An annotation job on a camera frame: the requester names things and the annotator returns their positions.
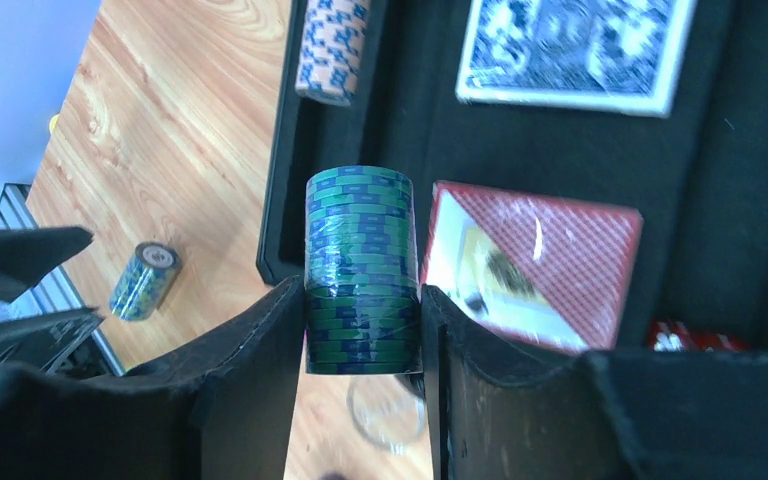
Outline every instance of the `blue playing card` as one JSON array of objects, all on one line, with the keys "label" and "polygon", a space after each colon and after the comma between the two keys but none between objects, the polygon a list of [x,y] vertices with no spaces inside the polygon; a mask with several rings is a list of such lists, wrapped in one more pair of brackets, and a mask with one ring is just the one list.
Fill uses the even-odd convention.
[{"label": "blue playing card", "polygon": [[473,0],[464,102],[668,116],[696,0]]}]

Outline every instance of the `white wall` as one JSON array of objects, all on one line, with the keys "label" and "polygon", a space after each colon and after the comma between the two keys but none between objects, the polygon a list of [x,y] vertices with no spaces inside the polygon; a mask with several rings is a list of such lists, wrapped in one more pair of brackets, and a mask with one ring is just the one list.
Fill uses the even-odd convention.
[{"label": "white wall", "polygon": [[0,194],[33,180],[100,2],[0,0]]}]

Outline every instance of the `black case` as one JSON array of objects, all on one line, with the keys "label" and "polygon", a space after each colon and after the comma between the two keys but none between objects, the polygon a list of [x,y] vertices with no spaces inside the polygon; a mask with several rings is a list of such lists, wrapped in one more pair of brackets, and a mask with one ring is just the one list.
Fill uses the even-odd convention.
[{"label": "black case", "polygon": [[668,119],[463,105],[454,95],[470,1],[374,0],[351,108],[293,92],[294,3],[258,269],[303,270],[305,181],[379,165],[415,186],[424,255],[431,188],[451,180],[634,207],[643,235],[619,345],[651,318],[768,347],[768,2],[699,0]]}]

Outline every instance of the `table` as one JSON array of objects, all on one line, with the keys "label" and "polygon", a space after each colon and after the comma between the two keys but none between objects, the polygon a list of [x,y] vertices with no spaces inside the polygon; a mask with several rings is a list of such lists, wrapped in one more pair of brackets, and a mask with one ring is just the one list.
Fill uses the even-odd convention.
[{"label": "table", "polygon": [[[173,246],[184,268],[151,319],[102,330],[126,368],[235,316],[268,289],[255,269],[289,0],[105,0],[28,207],[40,226],[83,225],[64,268],[107,299],[134,246]],[[428,440],[396,456],[364,443],[348,378],[302,375],[285,478],[339,472],[430,478]]]}]

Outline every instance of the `yellow object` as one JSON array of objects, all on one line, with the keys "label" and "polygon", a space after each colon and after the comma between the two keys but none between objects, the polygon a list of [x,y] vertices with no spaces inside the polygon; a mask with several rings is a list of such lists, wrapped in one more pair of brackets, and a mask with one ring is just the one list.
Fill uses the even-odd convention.
[{"label": "yellow object", "polygon": [[54,127],[57,125],[57,117],[59,117],[60,114],[57,113],[53,117],[51,117],[51,120],[48,121],[48,133],[53,134],[54,133]]}]

